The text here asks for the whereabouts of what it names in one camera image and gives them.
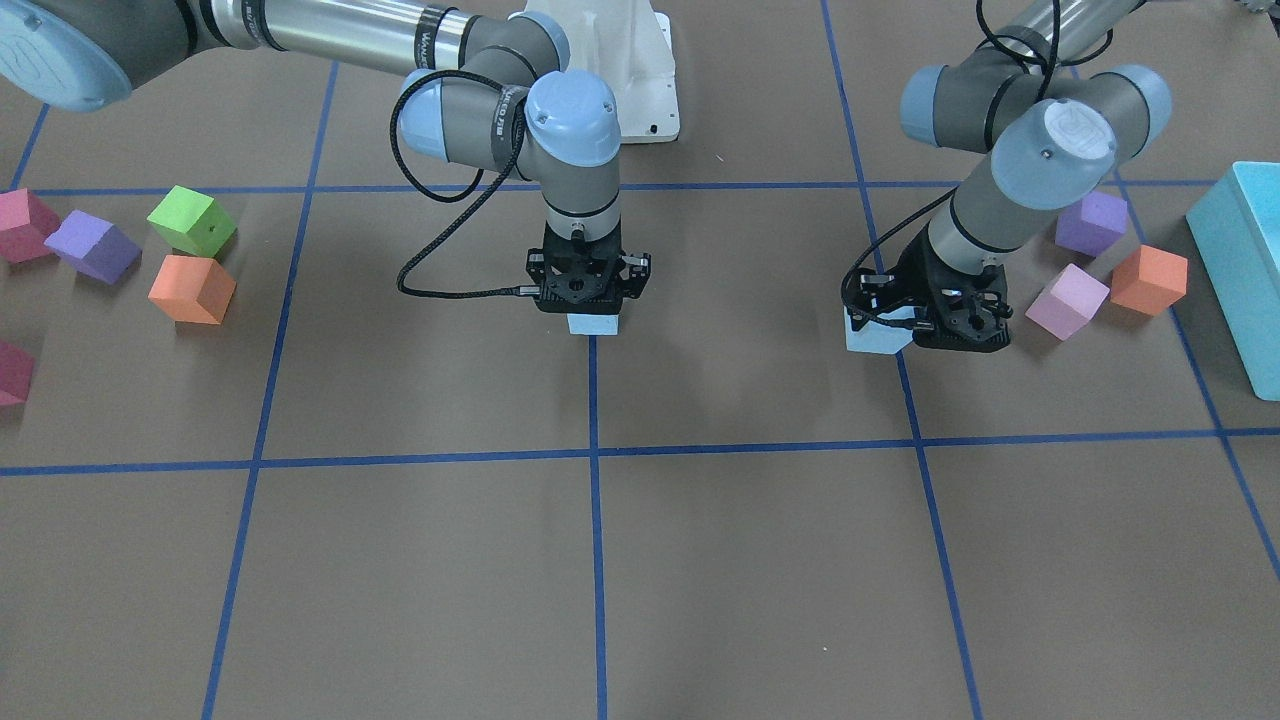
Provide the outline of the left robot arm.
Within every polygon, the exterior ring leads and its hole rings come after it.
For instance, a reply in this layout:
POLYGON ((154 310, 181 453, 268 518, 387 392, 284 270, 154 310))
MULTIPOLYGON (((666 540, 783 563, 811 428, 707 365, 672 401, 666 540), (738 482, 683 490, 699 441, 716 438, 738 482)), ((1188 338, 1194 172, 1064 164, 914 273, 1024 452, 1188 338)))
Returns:
POLYGON ((980 154, 955 188, 916 213, 923 227, 895 266, 861 255, 841 284, 850 351, 909 345, 991 354, 1010 341, 1004 264, 1117 165, 1160 137, 1172 111, 1152 69, 1120 65, 1087 79, 1068 67, 1105 53, 1135 1, 1036 1, 960 64, 919 69, 900 99, 902 132, 980 154))

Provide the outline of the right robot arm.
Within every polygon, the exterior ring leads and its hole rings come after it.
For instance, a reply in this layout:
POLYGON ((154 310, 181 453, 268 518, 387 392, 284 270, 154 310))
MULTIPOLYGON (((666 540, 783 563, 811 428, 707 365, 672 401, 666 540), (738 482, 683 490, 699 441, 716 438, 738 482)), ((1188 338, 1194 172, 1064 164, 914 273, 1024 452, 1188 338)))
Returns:
POLYGON ((652 258, 625 251, 621 108, 599 74, 572 68, 556 18, 504 19, 426 1, 5 1, 3 76, 50 106, 97 111, 214 47, 301 53, 402 78, 388 138, 402 176, 424 156, 490 170, 454 193, 467 220, 512 176, 540 186, 541 245, 529 284, 495 297, 544 313, 617 316, 643 293, 652 258))

